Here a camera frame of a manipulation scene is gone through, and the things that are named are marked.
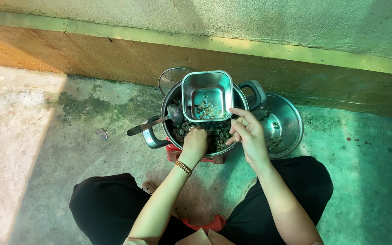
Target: black pants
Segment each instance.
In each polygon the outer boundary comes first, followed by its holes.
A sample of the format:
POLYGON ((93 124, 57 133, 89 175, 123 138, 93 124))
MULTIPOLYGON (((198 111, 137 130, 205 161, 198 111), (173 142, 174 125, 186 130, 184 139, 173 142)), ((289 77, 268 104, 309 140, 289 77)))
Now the black pants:
MULTIPOLYGON (((325 166, 308 156, 273 160, 272 164, 317 225, 333 192, 325 166)), ((128 173, 91 177, 75 185, 73 191, 69 208, 78 227, 94 245, 122 245, 150 198, 128 173)), ((159 244, 174 245, 194 232, 171 216, 159 244)), ((219 234, 237 245, 285 244, 259 181, 232 211, 219 234)))

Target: brown wall base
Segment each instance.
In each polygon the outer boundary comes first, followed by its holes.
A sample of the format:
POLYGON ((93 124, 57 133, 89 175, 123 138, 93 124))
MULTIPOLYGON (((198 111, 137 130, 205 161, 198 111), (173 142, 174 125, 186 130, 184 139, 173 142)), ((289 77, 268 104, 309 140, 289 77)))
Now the brown wall base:
POLYGON ((392 117, 392 74, 323 64, 0 26, 0 65, 147 85, 171 67, 224 70, 293 103, 392 117))

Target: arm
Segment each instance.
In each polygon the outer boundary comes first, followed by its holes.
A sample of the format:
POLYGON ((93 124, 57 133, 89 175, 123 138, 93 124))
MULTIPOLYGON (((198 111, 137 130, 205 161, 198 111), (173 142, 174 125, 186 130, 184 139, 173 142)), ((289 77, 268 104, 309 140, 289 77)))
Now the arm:
POLYGON ((287 245, 322 242, 305 209, 271 164, 262 125, 248 111, 237 108, 231 108, 230 111, 240 118, 231 121, 230 133, 233 133, 233 137, 226 144, 242 142, 246 161, 260 180, 276 228, 284 242, 287 245))
MULTIPOLYGON (((184 147, 179 160, 193 170, 205 155, 207 133, 197 127, 192 129, 184 139, 184 147)), ((152 194, 135 220, 129 236, 155 245, 160 240, 169 222, 172 206, 187 181, 187 174, 174 166, 166 179, 152 194)))

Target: woman's left hand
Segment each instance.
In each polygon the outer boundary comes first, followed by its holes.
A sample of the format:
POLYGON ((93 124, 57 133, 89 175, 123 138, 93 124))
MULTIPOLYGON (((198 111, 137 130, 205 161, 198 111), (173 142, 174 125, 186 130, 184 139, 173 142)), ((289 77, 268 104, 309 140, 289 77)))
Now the woman's left hand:
POLYGON ((208 148, 207 137, 206 130, 202 126, 197 126, 196 128, 190 128, 190 131, 184 138, 184 147, 179 160, 192 170, 206 153, 208 148))

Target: wall trim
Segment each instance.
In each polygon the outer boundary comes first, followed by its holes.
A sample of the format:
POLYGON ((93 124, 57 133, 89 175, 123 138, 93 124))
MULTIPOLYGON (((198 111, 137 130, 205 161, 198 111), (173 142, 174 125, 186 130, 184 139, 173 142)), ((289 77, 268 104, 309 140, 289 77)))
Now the wall trim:
POLYGON ((0 12, 0 25, 46 31, 61 31, 136 42, 165 44, 212 51, 247 54, 264 58, 326 64, 392 74, 392 59, 344 51, 285 44, 272 44, 225 37, 209 37, 96 24, 79 20, 0 12))

